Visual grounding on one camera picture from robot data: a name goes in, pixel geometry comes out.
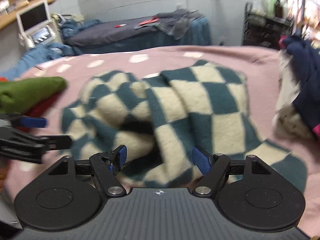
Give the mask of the teal cream checkered sweater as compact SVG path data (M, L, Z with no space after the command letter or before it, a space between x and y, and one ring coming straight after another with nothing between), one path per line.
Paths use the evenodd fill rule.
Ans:
M100 73L63 110L61 129L72 138L75 159L125 145L118 179L128 187L178 187L201 178L195 146L231 159L256 155L299 190L306 185L304 162L252 124L245 75L204 60L141 80L119 70Z

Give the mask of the red folded garment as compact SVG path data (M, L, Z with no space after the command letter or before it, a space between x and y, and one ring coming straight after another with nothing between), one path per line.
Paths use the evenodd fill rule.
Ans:
M63 92L56 93L52 95L51 97L42 100L37 105L31 107L27 112L25 112L23 115L27 118L42 118L44 117L44 114L49 111L51 107L55 105L57 100L60 98L60 96L63 94ZM38 127L28 127L23 126L22 124L15 124L14 127L22 132L29 133L30 130L36 129Z

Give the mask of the green folded garment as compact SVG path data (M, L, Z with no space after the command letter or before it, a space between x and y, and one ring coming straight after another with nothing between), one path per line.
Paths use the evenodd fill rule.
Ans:
M1 113L24 114L66 88L67 81L59 76L1 81Z

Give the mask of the cream fuzzy garment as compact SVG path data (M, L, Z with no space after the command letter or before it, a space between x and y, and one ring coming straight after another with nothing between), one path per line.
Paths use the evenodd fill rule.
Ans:
M296 111L293 101L300 93L300 82L293 72L293 59L285 50L279 56L279 97L272 124L274 133L282 138L313 139L310 129Z

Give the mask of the white monitor device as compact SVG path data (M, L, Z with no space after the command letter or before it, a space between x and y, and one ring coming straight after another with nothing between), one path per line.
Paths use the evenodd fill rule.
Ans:
M53 19L47 0L40 0L16 13L20 43L26 50L55 41Z

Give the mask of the pink polka dot blanket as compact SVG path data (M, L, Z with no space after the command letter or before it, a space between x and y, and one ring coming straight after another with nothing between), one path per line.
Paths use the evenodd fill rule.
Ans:
M58 134L62 109L78 96L80 88L90 77L110 70L121 70L143 78L163 70L189 67L198 60L216 62L246 75L250 114L259 132L292 150L308 167L306 209L299 227L310 236L319 235L319 144L312 140L285 140L275 137L273 133L272 119L279 94L279 58L275 50L173 46L124 53L86 54L39 64L24 72L22 77L61 76L68 81L68 89L46 112L49 125L42 131L43 134Z

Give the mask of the dark grey bed mattress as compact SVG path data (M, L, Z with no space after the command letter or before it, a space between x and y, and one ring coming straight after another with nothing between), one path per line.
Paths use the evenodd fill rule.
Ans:
M66 38L66 44L72 47L75 55L129 52L165 46L209 46L212 44L209 24L205 17L194 20L187 33L179 40L175 40L172 36L155 27L134 28L144 20L146 20L145 17L124 20L123 22L96 24ZM119 24L127 25L115 28Z

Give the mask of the small red white object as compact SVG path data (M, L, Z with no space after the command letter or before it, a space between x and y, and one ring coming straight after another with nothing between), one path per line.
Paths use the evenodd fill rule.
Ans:
M124 27L126 26L127 24L119 24L119 25L116 25L115 28L121 28L121 27Z

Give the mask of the navy blue garment pile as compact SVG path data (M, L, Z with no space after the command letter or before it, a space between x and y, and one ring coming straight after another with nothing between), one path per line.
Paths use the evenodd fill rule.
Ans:
M293 105L313 138L319 140L319 49L299 35L285 37L280 44L292 56L293 72L300 82Z

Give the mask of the black metal rack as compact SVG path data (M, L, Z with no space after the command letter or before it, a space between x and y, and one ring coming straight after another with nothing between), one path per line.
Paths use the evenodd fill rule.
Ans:
M293 22L282 18L269 18L253 11L252 2L245 4L243 46L265 47L280 50L279 41L292 33Z

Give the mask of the grey towel on bed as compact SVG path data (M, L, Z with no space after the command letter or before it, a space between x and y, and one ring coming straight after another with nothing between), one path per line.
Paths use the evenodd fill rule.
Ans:
M191 23L196 19L203 18L204 14L198 10L178 8L173 12L160 12L152 17L159 18L158 22L143 26L137 24L134 28L155 27L172 36L175 40L179 40L187 33Z

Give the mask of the red item on towel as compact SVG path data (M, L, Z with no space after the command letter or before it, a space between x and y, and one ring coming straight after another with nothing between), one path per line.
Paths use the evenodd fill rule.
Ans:
M152 23L156 23L158 22L159 18L157 17L152 17L150 19L144 20L142 22L140 22L138 25L139 26L143 26L143 25L147 25L147 24L152 24Z

